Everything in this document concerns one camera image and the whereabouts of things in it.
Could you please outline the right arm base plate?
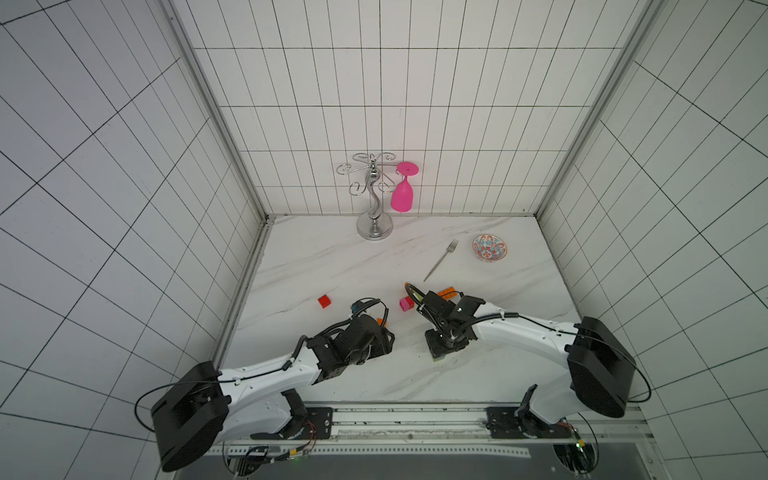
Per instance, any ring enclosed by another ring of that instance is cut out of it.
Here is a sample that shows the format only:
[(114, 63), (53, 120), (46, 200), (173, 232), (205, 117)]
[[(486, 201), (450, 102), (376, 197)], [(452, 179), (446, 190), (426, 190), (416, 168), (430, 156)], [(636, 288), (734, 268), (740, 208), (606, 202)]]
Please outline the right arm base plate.
[(560, 424), (546, 424), (530, 413), (518, 415), (516, 407), (487, 407), (486, 429), (493, 439), (569, 439), (571, 430)]

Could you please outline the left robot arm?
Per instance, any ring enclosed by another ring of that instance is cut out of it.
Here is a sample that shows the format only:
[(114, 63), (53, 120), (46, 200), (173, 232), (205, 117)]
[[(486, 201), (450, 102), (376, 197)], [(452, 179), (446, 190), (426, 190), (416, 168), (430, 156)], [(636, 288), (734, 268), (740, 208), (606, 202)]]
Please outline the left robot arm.
[(394, 342), (385, 321), (357, 313), (301, 337), (291, 353), (272, 360), (223, 370), (210, 361), (194, 366), (162, 386), (151, 408), (162, 471), (180, 470), (220, 442), (251, 434), (295, 436), (307, 421), (299, 389), (388, 355)]

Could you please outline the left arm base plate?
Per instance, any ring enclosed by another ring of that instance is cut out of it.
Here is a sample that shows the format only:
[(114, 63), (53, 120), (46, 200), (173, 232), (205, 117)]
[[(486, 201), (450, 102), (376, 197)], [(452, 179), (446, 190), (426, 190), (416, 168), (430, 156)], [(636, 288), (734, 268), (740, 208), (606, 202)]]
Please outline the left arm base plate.
[(330, 407), (312, 407), (305, 413), (291, 418), (277, 433), (260, 437), (268, 440), (327, 440), (331, 437), (333, 414), (334, 410)]

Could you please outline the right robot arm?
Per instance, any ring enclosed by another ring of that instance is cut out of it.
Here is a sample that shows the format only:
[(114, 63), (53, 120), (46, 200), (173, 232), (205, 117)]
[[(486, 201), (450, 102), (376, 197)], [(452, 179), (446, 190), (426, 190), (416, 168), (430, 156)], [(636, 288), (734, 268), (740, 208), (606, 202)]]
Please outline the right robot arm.
[(522, 421), (554, 425), (586, 410), (621, 418), (634, 401), (630, 390), (638, 372), (636, 361), (597, 318), (554, 322), (475, 296), (460, 294), (453, 301), (412, 284), (406, 292), (416, 311), (432, 325), (425, 339), (435, 360), (463, 350), (472, 341), (483, 341), (526, 351), (566, 370), (548, 383), (528, 388), (515, 412)]

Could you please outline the magenta lego brick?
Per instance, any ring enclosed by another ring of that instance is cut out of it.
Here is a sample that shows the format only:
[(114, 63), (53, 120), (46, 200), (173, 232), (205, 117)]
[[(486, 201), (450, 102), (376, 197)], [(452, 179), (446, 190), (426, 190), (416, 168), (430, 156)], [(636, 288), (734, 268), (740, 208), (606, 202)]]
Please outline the magenta lego brick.
[(410, 297), (403, 297), (399, 301), (399, 306), (403, 312), (407, 312), (415, 307), (415, 302)]

